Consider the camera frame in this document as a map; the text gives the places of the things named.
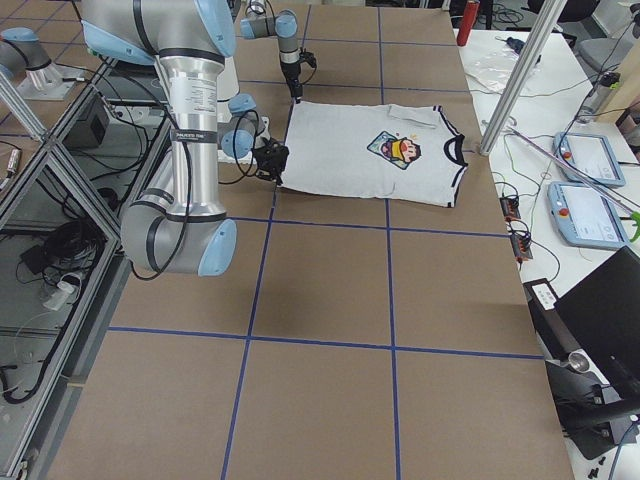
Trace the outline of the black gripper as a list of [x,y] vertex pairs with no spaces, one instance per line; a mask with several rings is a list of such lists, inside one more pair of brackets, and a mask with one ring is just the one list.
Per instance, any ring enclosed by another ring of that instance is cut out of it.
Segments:
[[279,52],[280,68],[293,98],[301,98],[303,96],[303,86],[300,81],[301,54],[301,49]]
[[282,174],[286,168],[289,149],[283,143],[270,139],[265,146],[252,149],[257,169],[255,176],[261,180],[282,184]]

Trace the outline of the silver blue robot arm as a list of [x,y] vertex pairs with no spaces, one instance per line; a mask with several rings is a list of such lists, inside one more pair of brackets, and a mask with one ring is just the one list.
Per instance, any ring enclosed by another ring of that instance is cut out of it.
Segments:
[[279,51],[279,65],[291,98],[299,103],[303,96],[300,81],[303,50],[299,46],[296,14],[288,9],[276,13],[270,1],[247,1],[240,33],[244,39],[274,37]]
[[218,276],[229,267],[237,227],[219,199],[218,155],[257,163],[280,182],[288,148],[274,139],[253,98],[233,96],[218,114],[218,79],[236,50],[225,1],[86,1],[87,46],[113,59],[156,69],[165,91],[171,148],[149,186],[125,209],[121,243],[153,277],[164,272]]

